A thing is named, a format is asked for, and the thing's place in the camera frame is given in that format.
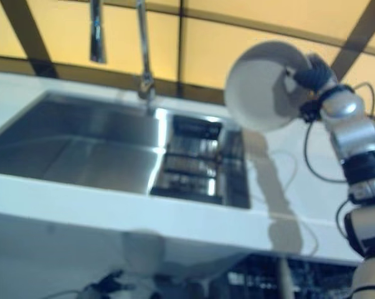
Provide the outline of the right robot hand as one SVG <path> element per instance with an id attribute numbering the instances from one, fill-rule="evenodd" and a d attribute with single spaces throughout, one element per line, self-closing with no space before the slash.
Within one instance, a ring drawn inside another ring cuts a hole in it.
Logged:
<path id="1" fill-rule="evenodd" d="M 338 84 L 335 73 L 318 54 L 310 53 L 306 56 L 306 60 L 308 62 L 306 69 L 285 67 L 286 75 L 299 86 L 315 94 L 322 93 Z"/>

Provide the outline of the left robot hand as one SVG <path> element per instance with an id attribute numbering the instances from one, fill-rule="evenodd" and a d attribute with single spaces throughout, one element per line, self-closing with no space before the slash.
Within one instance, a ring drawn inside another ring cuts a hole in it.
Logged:
<path id="1" fill-rule="evenodd" d="M 124 274 L 123 270 L 110 272 L 98 282 L 91 284 L 92 288 L 101 294 L 111 294 L 121 291 L 132 291 L 136 285 L 132 283 L 120 283 L 118 279 Z"/>

